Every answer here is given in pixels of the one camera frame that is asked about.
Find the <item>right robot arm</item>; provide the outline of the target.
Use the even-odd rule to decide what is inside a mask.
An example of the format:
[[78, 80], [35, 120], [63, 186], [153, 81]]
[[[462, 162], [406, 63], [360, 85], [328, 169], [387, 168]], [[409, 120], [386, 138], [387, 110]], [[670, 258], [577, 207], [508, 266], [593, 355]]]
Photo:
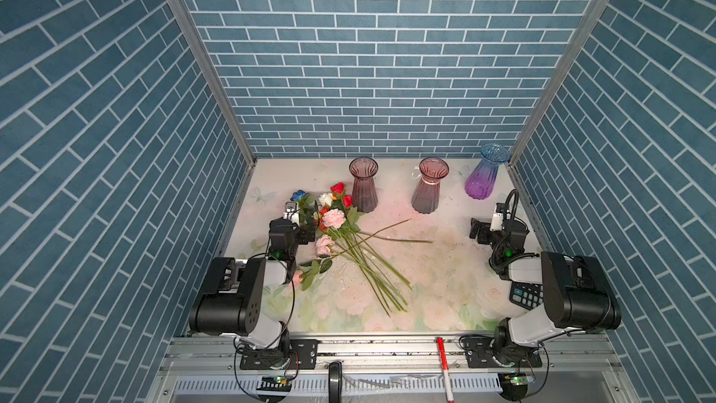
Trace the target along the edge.
[[528, 253], [529, 229], [520, 219], [471, 220], [469, 237], [492, 249], [490, 268], [510, 283], [509, 300], [526, 310], [500, 321], [491, 336], [460, 339], [471, 369], [540, 367], [548, 341], [576, 333], [617, 329], [622, 313], [594, 257]]

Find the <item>pink carnation spray stem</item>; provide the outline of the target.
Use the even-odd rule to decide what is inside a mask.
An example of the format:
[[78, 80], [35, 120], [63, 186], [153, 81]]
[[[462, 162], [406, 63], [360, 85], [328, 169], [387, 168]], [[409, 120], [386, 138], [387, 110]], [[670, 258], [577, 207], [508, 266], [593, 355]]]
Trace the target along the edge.
[[337, 246], [332, 256], [344, 256], [350, 259], [365, 276], [367, 283], [377, 295], [382, 295], [385, 298], [392, 296], [397, 299], [400, 291], [390, 274], [405, 287], [411, 287], [411, 283], [371, 246], [370, 242], [378, 238], [381, 229], [376, 233], [361, 231], [357, 225], [360, 216], [361, 213], [355, 208], [351, 208], [349, 211], [328, 210], [320, 217], [319, 228]]

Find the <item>blue rose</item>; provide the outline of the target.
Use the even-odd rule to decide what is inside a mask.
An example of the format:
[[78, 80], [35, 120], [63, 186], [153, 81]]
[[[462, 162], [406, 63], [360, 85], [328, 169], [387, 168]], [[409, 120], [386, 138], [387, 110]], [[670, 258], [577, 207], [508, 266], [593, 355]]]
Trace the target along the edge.
[[297, 190], [296, 192], [293, 193], [293, 195], [291, 197], [291, 201], [298, 202], [301, 199], [303, 199], [304, 197], [306, 197], [307, 195], [308, 195], [307, 192], [305, 192], [304, 190]]

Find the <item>red rose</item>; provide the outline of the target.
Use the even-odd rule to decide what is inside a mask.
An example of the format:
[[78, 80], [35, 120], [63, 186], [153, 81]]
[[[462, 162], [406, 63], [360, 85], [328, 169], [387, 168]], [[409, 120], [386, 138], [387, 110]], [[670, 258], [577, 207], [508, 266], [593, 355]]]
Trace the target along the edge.
[[337, 183], [330, 190], [336, 195], [343, 195], [346, 185], [344, 183]]

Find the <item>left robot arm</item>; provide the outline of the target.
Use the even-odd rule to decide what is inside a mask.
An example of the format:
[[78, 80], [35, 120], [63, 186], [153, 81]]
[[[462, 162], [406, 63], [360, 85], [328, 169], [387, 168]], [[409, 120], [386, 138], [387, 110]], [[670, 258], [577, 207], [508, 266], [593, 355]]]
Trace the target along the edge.
[[293, 288], [298, 225], [274, 219], [268, 246], [249, 259], [218, 257], [210, 263], [188, 317], [192, 333], [232, 339], [245, 369], [282, 369], [291, 362], [287, 322], [261, 310], [265, 287]]

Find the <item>purple blue gradient vase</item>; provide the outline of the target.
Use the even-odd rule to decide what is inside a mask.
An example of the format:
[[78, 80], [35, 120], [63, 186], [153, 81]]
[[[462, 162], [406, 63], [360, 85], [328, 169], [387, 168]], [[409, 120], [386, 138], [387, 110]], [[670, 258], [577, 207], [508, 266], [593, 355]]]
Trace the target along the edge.
[[481, 160], [465, 183], [465, 192], [475, 200], [485, 200], [492, 195], [501, 165], [509, 162], [510, 151], [498, 144], [484, 145], [480, 149]]

